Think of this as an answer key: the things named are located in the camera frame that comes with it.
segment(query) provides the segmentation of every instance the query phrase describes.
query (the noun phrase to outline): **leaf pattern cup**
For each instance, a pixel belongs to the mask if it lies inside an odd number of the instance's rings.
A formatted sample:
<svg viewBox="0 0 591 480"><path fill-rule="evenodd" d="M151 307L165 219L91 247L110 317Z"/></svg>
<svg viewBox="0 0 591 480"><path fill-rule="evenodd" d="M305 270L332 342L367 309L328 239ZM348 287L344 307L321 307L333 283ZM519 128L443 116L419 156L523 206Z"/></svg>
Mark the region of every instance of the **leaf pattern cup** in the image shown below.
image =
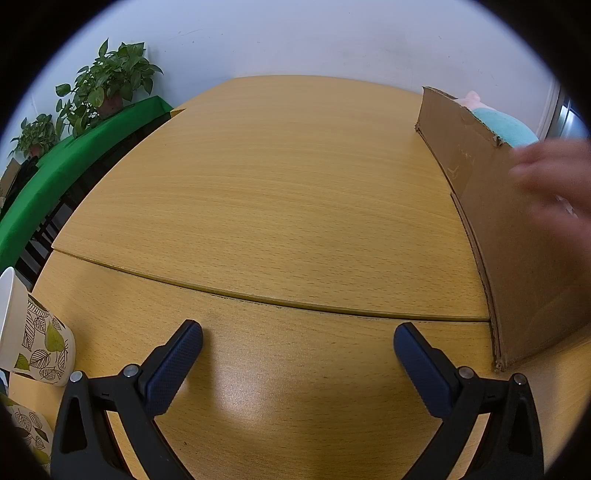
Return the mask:
<svg viewBox="0 0 591 480"><path fill-rule="evenodd" d="M0 308L5 311L0 325L0 367L23 377L65 385L74 368L74 334L27 292L12 267L0 277Z"/></svg>
<svg viewBox="0 0 591 480"><path fill-rule="evenodd" d="M1 393L0 403L8 410L17 432L29 446L35 458L49 473L53 432L47 420L43 415L19 405Z"/></svg>

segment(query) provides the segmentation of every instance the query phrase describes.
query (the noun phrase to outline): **blue gripper pad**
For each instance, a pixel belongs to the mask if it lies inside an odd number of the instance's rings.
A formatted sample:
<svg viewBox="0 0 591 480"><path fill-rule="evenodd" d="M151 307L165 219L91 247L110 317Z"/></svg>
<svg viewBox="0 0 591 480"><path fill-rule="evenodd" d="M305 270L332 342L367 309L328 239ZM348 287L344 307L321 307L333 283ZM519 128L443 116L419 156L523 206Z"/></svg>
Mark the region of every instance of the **blue gripper pad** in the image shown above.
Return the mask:
<svg viewBox="0 0 591 480"><path fill-rule="evenodd" d="M203 330L197 322L193 322L146 383L144 408L149 416L162 415L168 410L202 347Z"/></svg>
<svg viewBox="0 0 591 480"><path fill-rule="evenodd" d="M394 332L394 351L423 403L433 417L446 418L453 408L452 386L433 362L427 349L434 351L411 323L403 323Z"/></svg>

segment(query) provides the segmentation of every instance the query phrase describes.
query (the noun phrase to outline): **metal screw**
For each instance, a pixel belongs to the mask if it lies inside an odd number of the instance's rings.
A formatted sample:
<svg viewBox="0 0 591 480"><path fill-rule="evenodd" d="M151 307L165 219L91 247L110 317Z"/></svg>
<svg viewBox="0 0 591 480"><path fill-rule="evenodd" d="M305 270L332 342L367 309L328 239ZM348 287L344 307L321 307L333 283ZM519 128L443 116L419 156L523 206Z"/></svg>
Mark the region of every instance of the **metal screw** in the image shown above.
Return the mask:
<svg viewBox="0 0 591 480"><path fill-rule="evenodd" d="M76 383L80 380L82 380L82 372L80 370L72 372L72 374L70 375L70 382Z"/></svg>
<svg viewBox="0 0 591 480"><path fill-rule="evenodd" d="M136 376L138 374L138 372L139 372L139 367L135 364L130 364L123 369L124 376L126 376L128 378Z"/></svg>
<svg viewBox="0 0 591 480"><path fill-rule="evenodd" d="M527 383L527 378L524 374L515 374L513 375L513 380L517 385L525 385Z"/></svg>
<svg viewBox="0 0 591 480"><path fill-rule="evenodd" d="M474 376L474 370L470 367L460 367L457 372L460 374L460 377L465 378L466 380Z"/></svg>

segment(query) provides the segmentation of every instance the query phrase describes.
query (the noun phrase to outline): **white wall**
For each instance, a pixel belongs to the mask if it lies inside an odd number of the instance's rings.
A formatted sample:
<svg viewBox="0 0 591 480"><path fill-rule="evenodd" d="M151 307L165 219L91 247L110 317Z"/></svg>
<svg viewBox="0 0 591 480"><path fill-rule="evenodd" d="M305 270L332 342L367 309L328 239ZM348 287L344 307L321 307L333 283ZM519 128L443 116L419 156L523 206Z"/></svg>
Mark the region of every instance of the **white wall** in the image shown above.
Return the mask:
<svg viewBox="0 0 591 480"><path fill-rule="evenodd" d="M315 74L455 96L473 89L534 132L554 109L546 67L468 0L126 0L84 27L31 86L0 142L0 171L22 118L54 112L55 85L71 83L107 37L111 47L146 42L165 73L153 93L173 106L233 77Z"/></svg>

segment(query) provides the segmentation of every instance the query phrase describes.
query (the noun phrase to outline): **teal fabric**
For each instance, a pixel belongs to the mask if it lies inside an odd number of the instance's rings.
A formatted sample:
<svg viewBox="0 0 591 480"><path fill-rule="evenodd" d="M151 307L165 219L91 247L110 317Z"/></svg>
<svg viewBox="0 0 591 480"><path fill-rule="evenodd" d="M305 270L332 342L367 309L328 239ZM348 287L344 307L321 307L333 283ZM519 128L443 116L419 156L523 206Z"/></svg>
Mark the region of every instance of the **teal fabric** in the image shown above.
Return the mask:
<svg viewBox="0 0 591 480"><path fill-rule="evenodd" d="M0 220L0 272L14 266L33 233L66 190L104 153L173 108L158 96L127 106L118 114L69 136L43 155L39 170Z"/></svg>
<svg viewBox="0 0 591 480"><path fill-rule="evenodd" d="M524 147L538 141L526 124L511 115L490 108L475 108L472 113L512 147Z"/></svg>

